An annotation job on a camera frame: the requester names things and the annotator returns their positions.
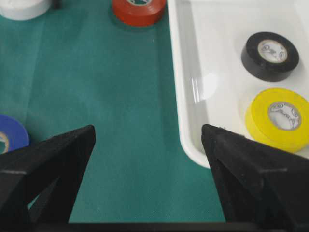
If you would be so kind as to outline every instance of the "red tape roll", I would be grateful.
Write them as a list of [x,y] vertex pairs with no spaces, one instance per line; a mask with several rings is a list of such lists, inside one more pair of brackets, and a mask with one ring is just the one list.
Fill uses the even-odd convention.
[[112,0],[115,16],[134,27],[146,27],[158,22],[165,5],[166,0]]

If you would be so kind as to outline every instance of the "white tape roll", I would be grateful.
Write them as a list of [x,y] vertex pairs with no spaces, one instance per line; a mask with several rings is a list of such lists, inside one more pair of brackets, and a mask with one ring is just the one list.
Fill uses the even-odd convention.
[[52,0],[0,0],[0,15],[12,20],[29,20],[44,14]]

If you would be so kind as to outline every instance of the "green tablecloth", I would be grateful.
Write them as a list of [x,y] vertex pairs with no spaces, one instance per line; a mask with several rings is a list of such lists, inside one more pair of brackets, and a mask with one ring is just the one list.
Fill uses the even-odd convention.
[[110,0],[64,0],[31,21],[0,18],[0,34],[0,114],[32,143],[96,128],[71,222],[224,220],[210,170],[180,145],[167,12],[131,28]]

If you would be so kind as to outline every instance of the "blue tape roll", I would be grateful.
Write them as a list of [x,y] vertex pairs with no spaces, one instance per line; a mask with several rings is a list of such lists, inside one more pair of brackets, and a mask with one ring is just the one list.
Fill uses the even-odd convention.
[[7,151],[13,151],[21,147],[29,145],[29,136],[26,128],[14,118],[0,115],[0,132],[5,138],[2,138],[4,142],[7,140]]

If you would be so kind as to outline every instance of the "tray rim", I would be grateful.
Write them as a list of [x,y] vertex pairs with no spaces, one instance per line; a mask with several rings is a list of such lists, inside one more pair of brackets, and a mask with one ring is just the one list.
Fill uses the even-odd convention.
[[183,65],[182,65],[183,58],[181,53],[181,44],[179,40],[180,33],[179,33],[179,24],[177,20],[176,2],[183,3],[189,1],[168,0],[169,28],[170,28],[170,37],[171,37],[172,54],[173,54],[174,80],[175,80],[180,142],[185,153],[191,160],[193,160],[195,163],[199,164],[202,167],[210,168],[206,155],[200,152],[194,146],[190,138],[189,123],[188,123],[189,122],[188,108],[187,108],[188,102],[186,98],[186,93],[184,91],[185,84],[183,79],[184,77]]

